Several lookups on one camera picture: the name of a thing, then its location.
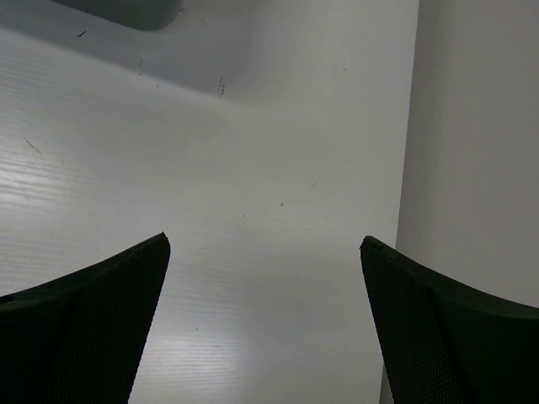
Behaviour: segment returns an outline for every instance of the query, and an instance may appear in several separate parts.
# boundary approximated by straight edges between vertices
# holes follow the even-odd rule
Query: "gray wall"
[[[532,306],[538,33],[537,0],[420,2],[397,239],[422,264]]]

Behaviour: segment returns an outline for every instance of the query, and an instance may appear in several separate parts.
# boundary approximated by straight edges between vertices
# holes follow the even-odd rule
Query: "white surface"
[[[539,3],[485,5],[420,4],[397,247],[539,307]]]
[[[396,236],[417,1],[5,3],[0,295],[165,230],[132,403],[377,402],[357,248]]]

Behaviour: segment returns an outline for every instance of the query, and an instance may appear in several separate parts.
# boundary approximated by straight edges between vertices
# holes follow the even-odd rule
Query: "table surface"
[[[131,403],[377,402],[358,246],[396,236],[417,7],[5,0],[0,295],[165,231]]]

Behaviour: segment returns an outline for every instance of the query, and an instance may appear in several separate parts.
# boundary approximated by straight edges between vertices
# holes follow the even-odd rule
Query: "white table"
[[[417,7],[191,0],[141,33],[5,0],[0,295],[166,231],[131,403],[377,402],[357,248],[396,236]]]

